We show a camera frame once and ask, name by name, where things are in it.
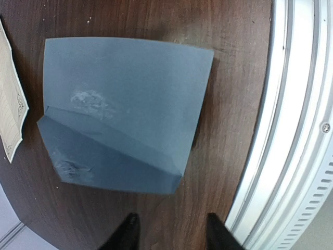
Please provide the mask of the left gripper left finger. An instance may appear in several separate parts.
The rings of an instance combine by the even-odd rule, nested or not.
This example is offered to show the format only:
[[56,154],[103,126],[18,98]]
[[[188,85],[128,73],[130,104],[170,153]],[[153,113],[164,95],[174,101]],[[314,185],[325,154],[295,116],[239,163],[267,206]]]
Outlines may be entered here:
[[139,249],[140,218],[136,213],[129,213],[119,224],[107,241],[98,250],[135,250]]

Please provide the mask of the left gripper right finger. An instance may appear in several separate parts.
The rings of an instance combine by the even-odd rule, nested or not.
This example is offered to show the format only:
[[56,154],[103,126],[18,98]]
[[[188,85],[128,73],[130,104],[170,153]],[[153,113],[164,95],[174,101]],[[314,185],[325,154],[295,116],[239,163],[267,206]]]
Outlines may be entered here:
[[207,214],[207,249],[244,250],[215,213]]

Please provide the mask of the grey-blue envelope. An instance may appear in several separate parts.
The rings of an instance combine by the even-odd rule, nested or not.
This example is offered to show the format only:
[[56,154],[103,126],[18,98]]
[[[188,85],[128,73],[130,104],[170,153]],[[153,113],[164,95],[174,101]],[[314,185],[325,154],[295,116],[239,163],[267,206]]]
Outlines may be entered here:
[[46,39],[38,121],[63,182],[172,194],[185,173],[214,52],[116,37]]

